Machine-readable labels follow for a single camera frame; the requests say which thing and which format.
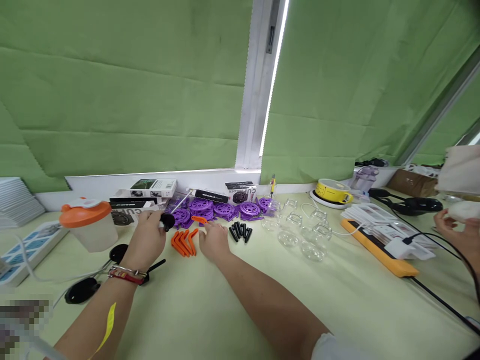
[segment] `white cloth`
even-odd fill
[[[441,192],[480,195],[480,145],[453,146],[438,176]]]
[[[370,360],[353,347],[340,345],[331,333],[324,333],[315,344],[311,360]]]

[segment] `hand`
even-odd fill
[[[463,231],[455,231],[454,228],[457,227],[457,224],[454,223],[455,220],[451,217],[445,217],[447,214],[448,209],[445,209],[437,213],[433,218],[438,232],[469,261],[471,261],[471,258],[474,259],[474,262],[480,260],[480,219],[467,219],[465,229]]]
[[[144,211],[138,216],[138,225],[120,266],[146,272],[165,248],[166,234],[159,228],[163,211]]]
[[[205,224],[206,235],[200,231],[200,250],[208,260],[216,264],[218,260],[231,254],[229,248],[228,229],[209,221]]]

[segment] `silver bangle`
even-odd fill
[[[114,269],[120,269],[120,270],[123,270],[123,271],[128,271],[129,273],[132,273],[134,276],[141,276],[142,278],[147,276],[146,272],[142,272],[140,270],[132,270],[132,269],[120,266],[120,265],[112,265],[109,272],[114,270]]]

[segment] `bracelet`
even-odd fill
[[[138,277],[133,277],[131,276],[128,272],[113,268],[108,272],[108,277],[109,278],[117,278],[117,279],[123,279],[127,280],[131,283],[135,283],[137,285],[142,285],[144,283],[144,278],[138,278]]]
[[[134,276],[141,276],[142,278],[147,276],[146,272],[142,272],[140,270],[131,270],[129,268],[126,268],[126,267],[123,267],[123,266],[120,266],[120,265],[112,265],[111,268],[110,268],[110,271],[113,270],[113,269],[121,269],[123,271],[127,271],[129,273],[132,273]]]

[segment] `white lid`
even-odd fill
[[[350,191],[350,186],[347,186],[340,181],[331,180],[331,179],[320,179],[318,180],[320,184],[325,185],[327,188],[332,188],[340,191]]]

